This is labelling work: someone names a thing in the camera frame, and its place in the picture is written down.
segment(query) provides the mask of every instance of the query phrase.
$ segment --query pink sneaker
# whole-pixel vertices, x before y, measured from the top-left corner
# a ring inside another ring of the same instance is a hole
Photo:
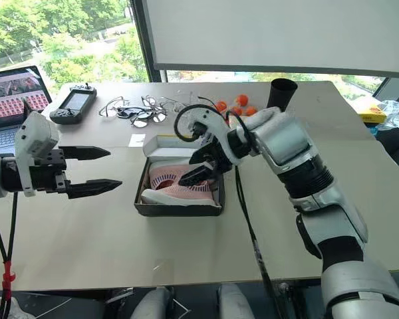
[[[162,205],[213,205],[213,195],[208,182],[201,185],[180,186],[179,179],[197,165],[187,159],[158,161],[149,169],[151,189],[142,192],[142,201]]]

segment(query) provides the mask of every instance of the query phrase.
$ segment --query table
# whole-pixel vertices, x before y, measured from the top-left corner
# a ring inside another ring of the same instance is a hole
[[[264,106],[269,83],[93,84],[98,98],[79,126],[61,126],[60,145],[99,146],[112,155],[68,161],[73,182],[119,179],[114,191],[69,201],[64,195],[20,195],[13,269],[15,290],[70,290],[259,280],[249,233],[235,192],[233,171],[225,175],[226,208],[219,217],[139,215],[133,206],[144,165],[141,148],[127,148],[131,134],[171,133],[169,120],[137,129],[125,120],[97,115],[118,95],[172,96],[192,91],[213,100],[237,94]],[[65,86],[45,114],[67,94]],[[368,224],[368,254],[399,270],[399,167],[369,134],[330,82],[301,82],[290,112],[305,124],[323,159],[339,178]],[[240,167],[251,222],[272,279],[316,278],[321,262],[306,252],[287,192],[261,157]],[[11,196],[0,199],[0,229],[8,237]],[[0,255],[0,288],[3,265]]]

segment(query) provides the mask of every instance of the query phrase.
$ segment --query shoe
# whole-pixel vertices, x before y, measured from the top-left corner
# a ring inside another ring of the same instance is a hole
[[[35,319],[35,317],[32,314],[22,311],[16,298],[12,297],[8,319]]]
[[[209,183],[180,186],[179,179],[198,165],[190,165],[188,159],[158,161],[149,169],[151,189],[145,189],[142,202],[160,205],[211,205],[215,206]]]

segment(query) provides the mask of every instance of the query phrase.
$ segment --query red clip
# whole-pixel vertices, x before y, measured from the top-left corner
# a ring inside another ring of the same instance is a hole
[[[12,266],[11,261],[6,261],[4,264],[5,264],[5,273],[3,274],[3,281],[1,282],[1,286],[3,287],[3,290],[5,291],[5,300],[8,301],[12,297],[12,294],[11,294],[12,284],[11,283],[16,278],[16,274],[11,273],[11,266]]]

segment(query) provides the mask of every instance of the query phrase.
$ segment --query laptop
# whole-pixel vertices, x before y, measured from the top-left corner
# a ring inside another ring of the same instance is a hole
[[[0,72],[0,154],[15,153],[15,134],[23,123],[23,98],[42,111],[52,102],[36,66]]]

